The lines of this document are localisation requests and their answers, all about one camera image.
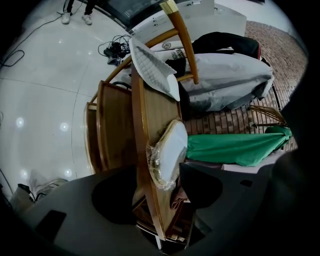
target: brown fabric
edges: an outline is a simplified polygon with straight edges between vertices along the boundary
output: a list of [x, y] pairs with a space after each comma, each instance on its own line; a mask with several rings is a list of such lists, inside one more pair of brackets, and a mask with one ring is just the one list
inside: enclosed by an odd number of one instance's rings
[[177, 209], [179, 205], [182, 204], [185, 200], [188, 200], [188, 197], [181, 186], [180, 178], [178, 178], [176, 181], [175, 189], [171, 194], [170, 208], [173, 210]]

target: green fabric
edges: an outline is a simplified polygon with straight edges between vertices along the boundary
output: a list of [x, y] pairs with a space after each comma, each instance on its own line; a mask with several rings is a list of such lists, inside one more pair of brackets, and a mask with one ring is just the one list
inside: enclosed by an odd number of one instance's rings
[[262, 134], [200, 134], [188, 137], [189, 159], [256, 166], [291, 137], [288, 128], [268, 127]]

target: floor tile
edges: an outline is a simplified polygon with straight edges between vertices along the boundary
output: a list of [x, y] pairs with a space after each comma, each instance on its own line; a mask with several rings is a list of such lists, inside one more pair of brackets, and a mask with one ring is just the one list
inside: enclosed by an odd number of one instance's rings
[[[78, 93], [86, 96], [94, 96], [98, 90], [98, 86], [101, 80], [106, 80], [111, 72], [116, 68], [114, 65], [108, 65], [108, 58], [103, 56], [97, 56], [91, 61], [83, 75], [83, 79]], [[115, 81], [131, 81], [129, 77], [131, 69], [127, 68], [122, 70], [111, 82]]]
[[[78, 4], [80, 3], [75, 1], [74, 11]], [[93, 24], [86, 25], [82, 20], [85, 7], [83, 4], [71, 17], [68, 25], [61, 24], [58, 19], [35, 31], [18, 48], [25, 52], [25, 56], [14, 67], [3, 67], [0, 77], [78, 92], [84, 74], [87, 74], [85, 82], [82, 83], [82, 94], [91, 95], [87, 91], [98, 88], [96, 80], [105, 79], [115, 68], [107, 64], [107, 57], [98, 54], [98, 45], [111, 41], [116, 35], [126, 34], [126, 31], [97, 10], [93, 10]], [[27, 23], [32, 25], [16, 44], [40, 24], [52, 21], [58, 16], [59, 14], [51, 10], [46, 17], [37, 16], [36, 21], [30, 21], [29, 18]], [[19, 54], [9, 60], [8, 64], [13, 63]]]
[[32, 172], [48, 181], [76, 178], [71, 144], [75, 100], [73, 92], [1, 81], [0, 168], [12, 189], [28, 185]]
[[91, 97], [78, 94], [75, 100], [72, 120], [72, 156], [77, 178], [91, 173], [85, 147], [85, 108]]

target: person's leg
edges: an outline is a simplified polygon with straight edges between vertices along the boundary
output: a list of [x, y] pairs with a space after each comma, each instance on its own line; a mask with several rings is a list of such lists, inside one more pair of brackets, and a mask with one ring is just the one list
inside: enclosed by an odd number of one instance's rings
[[88, 3], [86, 4], [84, 15], [92, 14], [92, 10], [94, 9], [97, 2], [98, 2], [98, 0], [88, 0]]
[[63, 15], [61, 17], [61, 23], [62, 24], [69, 24], [70, 22], [70, 16], [71, 16], [71, 10], [72, 10], [72, 5], [75, 0], [68, 0], [64, 3], [63, 6]]
[[67, 0], [65, 3], [65, 9], [63, 10], [64, 13], [71, 13], [72, 5], [74, 4], [75, 0]]

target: white sneaker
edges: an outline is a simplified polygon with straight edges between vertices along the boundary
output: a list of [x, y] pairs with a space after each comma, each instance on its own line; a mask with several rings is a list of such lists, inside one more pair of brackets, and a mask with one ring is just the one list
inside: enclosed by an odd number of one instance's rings
[[92, 19], [90, 15], [83, 15], [82, 19], [84, 20], [85, 24], [91, 25], [92, 24]]
[[62, 24], [69, 24], [70, 22], [70, 12], [65, 12], [64, 14], [62, 14], [62, 18], [61, 18], [61, 23]]

